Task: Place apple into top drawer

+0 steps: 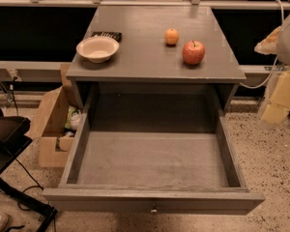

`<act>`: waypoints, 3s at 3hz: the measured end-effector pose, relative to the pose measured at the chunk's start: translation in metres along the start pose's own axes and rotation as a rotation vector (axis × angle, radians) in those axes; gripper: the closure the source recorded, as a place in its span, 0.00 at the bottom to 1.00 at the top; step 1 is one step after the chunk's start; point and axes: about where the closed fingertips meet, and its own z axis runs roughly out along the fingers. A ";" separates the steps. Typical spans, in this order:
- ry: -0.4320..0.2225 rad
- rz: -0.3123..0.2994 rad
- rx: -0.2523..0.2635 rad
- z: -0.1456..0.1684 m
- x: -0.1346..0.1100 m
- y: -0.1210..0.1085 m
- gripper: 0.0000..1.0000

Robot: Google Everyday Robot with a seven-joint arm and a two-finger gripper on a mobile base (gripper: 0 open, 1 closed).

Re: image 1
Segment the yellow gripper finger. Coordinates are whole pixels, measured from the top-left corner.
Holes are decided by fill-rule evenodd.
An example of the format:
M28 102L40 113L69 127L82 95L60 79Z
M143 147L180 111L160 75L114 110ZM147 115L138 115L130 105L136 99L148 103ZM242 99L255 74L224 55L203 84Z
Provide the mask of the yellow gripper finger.
M264 40L259 42L254 51L260 54L276 54L277 38L280 32L280 26L273 30Z
M290 112L290 69L277 75L269 86L260 115L262 126L276 126Z

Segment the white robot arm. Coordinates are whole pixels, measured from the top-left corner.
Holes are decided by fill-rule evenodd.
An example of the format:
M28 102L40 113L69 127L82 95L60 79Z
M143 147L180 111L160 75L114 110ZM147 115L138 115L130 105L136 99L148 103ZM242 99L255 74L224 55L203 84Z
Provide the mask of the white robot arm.
M277 60L287 67L269 81L269 96L261 107L260 126L270 129L281 123L290 112L290 15L258 43L254 51L264 55L275 54Z

